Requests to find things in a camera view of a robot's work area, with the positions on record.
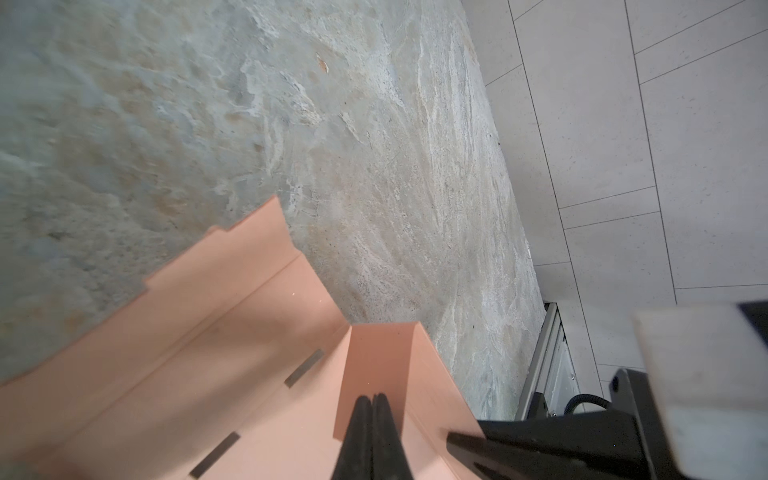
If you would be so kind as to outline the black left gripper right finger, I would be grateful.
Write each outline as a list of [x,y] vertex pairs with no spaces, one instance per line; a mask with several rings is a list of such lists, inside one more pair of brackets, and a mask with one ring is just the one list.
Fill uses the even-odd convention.
[[413,480],[405,451],[385,394],[374,396],[372,403],[372,457],[374,480]]

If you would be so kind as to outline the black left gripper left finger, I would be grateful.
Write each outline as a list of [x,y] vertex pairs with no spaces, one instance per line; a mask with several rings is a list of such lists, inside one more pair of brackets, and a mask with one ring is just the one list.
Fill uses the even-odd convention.
[[373,408],[367,396],[360,396],[332,473],[332,480],[370,480],[372,478]]

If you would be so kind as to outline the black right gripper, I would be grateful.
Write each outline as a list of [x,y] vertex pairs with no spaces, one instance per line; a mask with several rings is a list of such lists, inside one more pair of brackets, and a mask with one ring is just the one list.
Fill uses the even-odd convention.
[[669,444],[648,375],[619,369],[610,395],[600,411],[517,422],[481,420],[489,440],[451,432],[447,450],[482,479],[588,478],[583,465],[557,456],[624,478],[667,479]]

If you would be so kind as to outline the pink paper box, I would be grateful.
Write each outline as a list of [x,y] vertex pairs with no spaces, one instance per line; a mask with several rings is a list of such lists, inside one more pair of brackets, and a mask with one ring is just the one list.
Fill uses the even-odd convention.
[[327,479],[378,393],[416,478],[471,477],[446,439],[481,430],[424,327],[350,324],[271,198],[4,383],[1,458],[47,479]]

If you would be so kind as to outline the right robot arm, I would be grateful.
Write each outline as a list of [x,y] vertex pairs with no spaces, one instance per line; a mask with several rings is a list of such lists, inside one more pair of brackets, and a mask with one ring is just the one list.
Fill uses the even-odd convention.
[[619,369],[597,412],[482,423],[448,452],[483,479],[763,479],[767,305],[633,315],[645,364]]

